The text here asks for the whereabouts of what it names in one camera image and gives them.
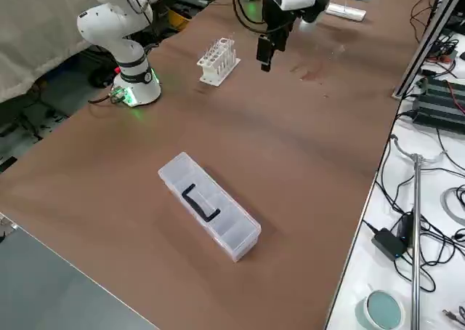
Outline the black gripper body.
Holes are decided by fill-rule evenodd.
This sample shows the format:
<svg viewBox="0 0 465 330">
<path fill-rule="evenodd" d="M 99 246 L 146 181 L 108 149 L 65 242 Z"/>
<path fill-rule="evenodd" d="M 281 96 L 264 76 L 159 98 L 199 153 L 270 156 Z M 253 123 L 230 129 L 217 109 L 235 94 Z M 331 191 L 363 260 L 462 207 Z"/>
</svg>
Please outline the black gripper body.
<svg viewBox="0 0 465 330">
<path fill-rule="evenodd" d="M 272 57 L 272 49 L 272 41 L 266 35 L 261 35 L 258 38 L 257 42 L 256 59 L 261 64 L 270 64 Z"/>
</svg>

